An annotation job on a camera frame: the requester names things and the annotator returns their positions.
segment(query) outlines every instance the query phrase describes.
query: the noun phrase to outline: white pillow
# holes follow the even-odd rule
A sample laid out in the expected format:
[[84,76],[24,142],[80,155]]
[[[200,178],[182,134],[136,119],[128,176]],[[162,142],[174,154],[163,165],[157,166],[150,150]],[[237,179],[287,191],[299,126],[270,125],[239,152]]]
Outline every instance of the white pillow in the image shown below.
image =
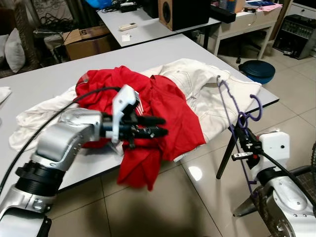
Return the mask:
[[17,73],[25,64],[25,54],[16,28],[13,29],[6,41],[5,58],[14,73]]
[[5,59],[4,48],[5,48],[5,43],[8,37],[9,35],[0,36],[0,67],[3,64],[4,59]]

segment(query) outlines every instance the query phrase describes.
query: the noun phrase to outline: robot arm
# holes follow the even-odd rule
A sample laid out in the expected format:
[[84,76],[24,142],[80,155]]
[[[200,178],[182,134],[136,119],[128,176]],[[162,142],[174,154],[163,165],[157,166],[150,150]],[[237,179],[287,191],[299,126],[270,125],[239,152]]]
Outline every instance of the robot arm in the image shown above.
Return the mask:
[[[247,159],[250,173],[264,187],[267,213],[276,221],[275,229],[279,236],[313,237],[316,233],[316,217],[313,205],[300,187],[271,160],[266,153],[273,156],[278,163],[285,166],[290,158],[289,136],[284,132],[262,134],[257,138],[250,129],[236,128],[244,153],[232,155],[233,160]],[[309,167],[298,169],[298,174],[310,171]]]
[[17,169],[20,178],[0,204],[0,237],[48,235],[51,221],[45,213],[51,209],[64,174],[82,144],[106,137],[113,142],[128,139],[133,148],[134,138],[166,135],[167,130],[156,126],[165,123],[163,119],[136,116],[138,103],[138,93],[125,85],[113,99],[112,116],[86,109],[63,113],[59,123],[39,137],[31,160]]

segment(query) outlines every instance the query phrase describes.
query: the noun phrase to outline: table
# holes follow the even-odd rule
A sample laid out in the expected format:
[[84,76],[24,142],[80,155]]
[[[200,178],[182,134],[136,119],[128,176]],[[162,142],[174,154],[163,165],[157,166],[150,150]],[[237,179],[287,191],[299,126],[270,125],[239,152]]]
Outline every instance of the table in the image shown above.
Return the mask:
[[[211,35],[211,30],[215,31],[220,25],[220,21],[210,18],[208,23],[197,25],[177,31],[171,31],[162,23],[158,18],[151,18],[142,8],[137,11],[130,11],[121,13],[120,11],[102,13],[98,11],[104,24],[108,27],[112,35],[115,37],[121,47],[132,46],[152,40],[158,40],[161,38],[177,35],[184,32],[194,31],[197,29],[205,28],[205,34]],[[129,23],[136,23],[136,28],[120,31],[119,26]],[[122,42],[122,35],[130,34],[130,41]],[[208,37],[205,37],[204,48],[207,48]]]
[[[12,94],[0,105],[0,118],[2,120],[0,125],[0,151],[2,154],[0,179],[2,179],[9,164],[17,154],[15,150],[10,148],[8,138],[16,129],[15,117],[19,113],[63,93],[76,84],[78,79],[88,70],[125,65],[133,71],[141,72],[181,58],[196,59],[215,65],[220,69],[231,71],[232,75],[240,80],[250,81],[246,76],[184,35],[171,36],[134,47],[127,47],[0,79],[0,87],[10,86],[12,89]],[[265,106],[278,101],[276,96],[264,88],[261,88],[258,97]],[[254,103],[249,110],[255,110],[256,108],[257,104]],[[18,176],[14,174],[16,168],[28,162],[31,153],[32,151],[26,151],[20,157],[8,178],[0,201],[9,186],[18,179]],[[109,171],[119,166],[121,161],[122,157],[106,147],[97,150],[81,149],[73,165],[66,173],[60,189],[71,187]]]
[[275,23],[277,22],[280,11],[281,7],[269,12],[238,12],[236,14],[236,21],[229,24],[222,23],[221,26],[210,36],[209,44],[211,45],[211,51],[215,56],[217,56],[220,42],[223,39],[242,35],[252,31],[268,29],[257,57],[257,59],[260,60],[266,49],[270,35],[273,31]]

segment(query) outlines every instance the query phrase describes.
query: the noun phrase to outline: cardboard box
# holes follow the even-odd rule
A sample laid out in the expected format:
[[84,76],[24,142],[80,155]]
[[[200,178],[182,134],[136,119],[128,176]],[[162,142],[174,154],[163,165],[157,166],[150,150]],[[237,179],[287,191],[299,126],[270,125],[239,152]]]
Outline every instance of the cardboard box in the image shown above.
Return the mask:
[[235,7],[235,13],[241,12],[243,10],[243,6],[245,6],[246,0],[237,0],[236,1],[236,7]]
[[106,26],[75,29],[63,34],[64,45],[71,60],[109,52],[119,44]]

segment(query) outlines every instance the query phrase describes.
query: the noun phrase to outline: desk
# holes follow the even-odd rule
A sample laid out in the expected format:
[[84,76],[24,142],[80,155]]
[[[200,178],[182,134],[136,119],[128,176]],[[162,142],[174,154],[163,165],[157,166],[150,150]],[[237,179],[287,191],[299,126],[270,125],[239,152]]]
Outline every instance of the desk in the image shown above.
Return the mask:
[[[2,120],[0,125],[0,179],[2,179],[9,164],[17,154],[15,150],[10,148],[8,138],[16,129],[15,117],[19,113],[39,102],[63,93],[69,87],[75,85],[78,79],[88,70],[125,65],[133,71],[141,72],[181,58],[196,59],[215,65],[220,69],[231,71],[232,75],[239,80],[250,81],[246,76],[184,35],[159,39],[1,79],[0,87],[10,86],[12,94],[0,105],[0,118]],[[264,88],[261,88],[258,96],[263,105],[269,105],[278,100],[276,96]],[[256,108],[257,104],[254,103],[250,110]],[[14,172],[17,167],[29,161],[31,153],[32,151],[26,151],[20,157],[8,178],[3,194],[7,192],[10,185],[17,181],[18,176]],[[81,149],[73,165],[66,173],[60,189],[109,171],[119,166],[121,161],[122,157],[116,155],[109,148]]]
[[215,31],[215,33],[209,39],[209,48],[217,56],[219,45],[221,40],[242,35],[248,32],[257,31],[268,28],[266,37],[261,50],[258,54],[258,60],[262,58],[262,55],[268,44],[270,35],[273,31],[274,25],[280,14],[281,7],[269,12],[257,11],[256,13],[250,12],[238,12],[236,14],[236,21],[226,24],[222,23],[221,26]]
[[[98,14],[121,47],[158,40],[202,28],[206,29],[206,35],[210,35],[210,28],[218,27],[220,25],[220,21],[210,18],[206,24],[181,29],[178,31],[171,31],[162,23],[160,23],[158,18],[151,18],[142,8],[139,8],[137,11],[125,13],[121,13],[120,11],[102,13],[102,11],[98,11]],[[138,25],[136,28],[127,31],[119,30],[119,26],[133,22]],[[131,35],[130,41],[122,42],[122,35],[126,35],[127,33]],[[204,41],[204,48],[207,48],[207,39],[208,37]]]

